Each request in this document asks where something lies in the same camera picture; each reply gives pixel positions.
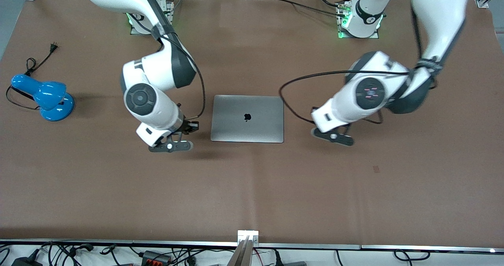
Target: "brown table surface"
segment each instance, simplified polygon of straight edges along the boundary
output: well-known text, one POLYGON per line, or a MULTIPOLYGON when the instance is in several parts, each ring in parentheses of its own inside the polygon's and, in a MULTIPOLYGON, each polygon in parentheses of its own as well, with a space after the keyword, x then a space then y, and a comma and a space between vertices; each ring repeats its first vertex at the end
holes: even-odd
MULTIPOLYGON (((148 152, 119 88, 122 65, 158 44, 89 0, 25 3, 0 85, 56 41, 33 77, 66 83, 76 107, 51 123, 0 101, 0 237, 234 241, 254 229, 261 242, 504 248, 504 57, 490 11, 472 1, 439 87, 415 113, 355 123, 355 146, 315 139, 288 111, 283 144, 210 141, 216 94, 275 96, 373 50, 411 67, 409 11, 409 0, 391 0, 379 39, 339 39, 333 17, 286 2, 184 0, 173 24, 208 103, 187 137, 194 149, 168 154, 148 152)), ((308 117, 342 84, 325 76, 285 95, 308 117)), ((200 110, 197 79, 168 94, 186 115, 200 110)))

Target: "gray floor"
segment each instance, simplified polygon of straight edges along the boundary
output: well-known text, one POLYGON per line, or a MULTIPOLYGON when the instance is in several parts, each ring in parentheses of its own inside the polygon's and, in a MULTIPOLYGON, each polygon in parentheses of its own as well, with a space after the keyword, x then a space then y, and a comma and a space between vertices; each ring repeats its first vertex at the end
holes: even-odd
MULTIPOLYGON (((0 0, 0 9, 2 10, 0 11, 0 59, 16 25, 23 3, 25 3, 24 0, 0 0)), ((493 0, 489 6, 493 14, 493 24, 499 32, 497 38, 504 51, 504 0, 493 0)))

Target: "blue desk lamp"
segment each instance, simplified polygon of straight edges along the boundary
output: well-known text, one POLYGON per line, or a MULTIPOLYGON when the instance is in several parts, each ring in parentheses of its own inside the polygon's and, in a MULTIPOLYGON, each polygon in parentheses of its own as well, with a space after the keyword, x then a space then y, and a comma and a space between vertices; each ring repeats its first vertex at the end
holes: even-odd
POLYGON ((40 115, 48 121, 65 119, 74 109, 74 98, 68 94, 67 86, 56 81, 40 82, 25 74, 11 80, 17 90, 30 94, 40 106, 40 115))

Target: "red wire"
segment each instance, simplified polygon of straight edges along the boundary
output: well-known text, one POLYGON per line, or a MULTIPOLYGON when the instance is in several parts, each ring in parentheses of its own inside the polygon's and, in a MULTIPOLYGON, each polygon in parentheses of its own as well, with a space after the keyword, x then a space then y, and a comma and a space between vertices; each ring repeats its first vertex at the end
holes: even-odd
POLYGON ((255 251, 255 252, 256 252, 256 254, 257 254, 257 258, 259 258, 259 262, 261 262, 261 266, 264 266, 264 264, 263 264, 263 259, 261 259, 261 256, 259 255, 259 252, 257 251, 257 249, 256 249, 256 248, 254 248, 254 251, 255 251))

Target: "silver laptop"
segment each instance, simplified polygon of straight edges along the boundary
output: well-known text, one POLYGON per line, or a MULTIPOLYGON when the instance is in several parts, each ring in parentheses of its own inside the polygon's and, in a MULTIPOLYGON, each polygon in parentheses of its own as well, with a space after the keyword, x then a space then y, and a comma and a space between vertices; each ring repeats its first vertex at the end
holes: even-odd
POLYGON ((210 139, 282 143, 283 117, 279 97, 218 94, 214 98, 210 139))

